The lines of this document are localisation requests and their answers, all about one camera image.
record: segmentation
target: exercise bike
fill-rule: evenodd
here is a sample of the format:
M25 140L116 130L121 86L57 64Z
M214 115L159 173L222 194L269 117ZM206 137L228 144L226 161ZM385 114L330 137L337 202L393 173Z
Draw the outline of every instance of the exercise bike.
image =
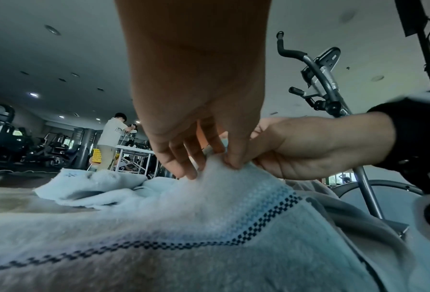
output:
M351 111L340 95L339 86L331 73L340 58L340 49L335 47L330 48L313 60L305 52L284 49L284 33L282 31L278 32L276 37L279 55L296 59L306 64L301 74L308 89L304 91L296 87L290 87L289 93L300 96L313 109L317 111L326 111L335 118L350 115ZM322 98L323 100L315 101L313 99L315 97ZM423 102L430 102L430 90L406 97L422 100ZM360 194L362 194L362 196L358 195L359 204L354 203L354 198L352 199L353 202L348 203L353 203L363 211L365 209L366 212L369 212L374 217L385 221L385 223L395 230L401 238L406 234L409 225L415 225L417 230L425 238L430 240L430 194L424 195L419 188L399 182L386 180L369 181L363 167L356 167L353 171L357 182L344 184L335 188L334 192L339 197L343 199L343 195L358 190ZM395 191L401 192L401 196L409 196L409 202L405 203L404 207L409 205L409 208L412 209L411 207L413 206L413 216L409 219L403 218L401 220L404 221L403 223L400 223L399 218L395 220L396 222L386 220L386 217L390 217L392 220L394 218L392 214L388 216L384 215L379 200L374 194L373 187L383 192L382 196L379 196L379 198L387 196L388 192L393 195Z

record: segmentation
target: man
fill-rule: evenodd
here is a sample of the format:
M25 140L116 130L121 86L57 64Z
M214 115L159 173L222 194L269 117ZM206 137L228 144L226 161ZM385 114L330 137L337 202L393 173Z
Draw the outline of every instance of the man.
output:
M109 169L111 162L115 156L115 147L119 142L122 131L130 132L135 129L135 126L127 127L124 124L127 121L127 116L123 113L116 113L104 126L103 133L98 141L98 149L101 152L101 164L98 170Z

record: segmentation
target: white t-shirt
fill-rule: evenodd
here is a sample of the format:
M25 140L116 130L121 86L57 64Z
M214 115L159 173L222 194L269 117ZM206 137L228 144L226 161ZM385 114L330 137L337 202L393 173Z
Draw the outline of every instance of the white t-shirt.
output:
M122 131L127 127L119 119L112 118L104 126L98 145L115 147L119 142Z

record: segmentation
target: black hair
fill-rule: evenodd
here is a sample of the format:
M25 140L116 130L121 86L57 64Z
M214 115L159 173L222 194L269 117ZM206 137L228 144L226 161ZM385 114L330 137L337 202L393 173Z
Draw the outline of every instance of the black hair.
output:
M123 113L116 113L114 117L121 117L124 119L124 122L127 121L127 116Z

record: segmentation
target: black sleeve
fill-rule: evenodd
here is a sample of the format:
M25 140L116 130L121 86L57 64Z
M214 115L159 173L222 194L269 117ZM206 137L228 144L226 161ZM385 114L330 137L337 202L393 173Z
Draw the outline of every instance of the black sleeve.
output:
M375 106L393 121L396 142L386 159L376 165L399 172L407 181L430 193L430 103L409 98Z

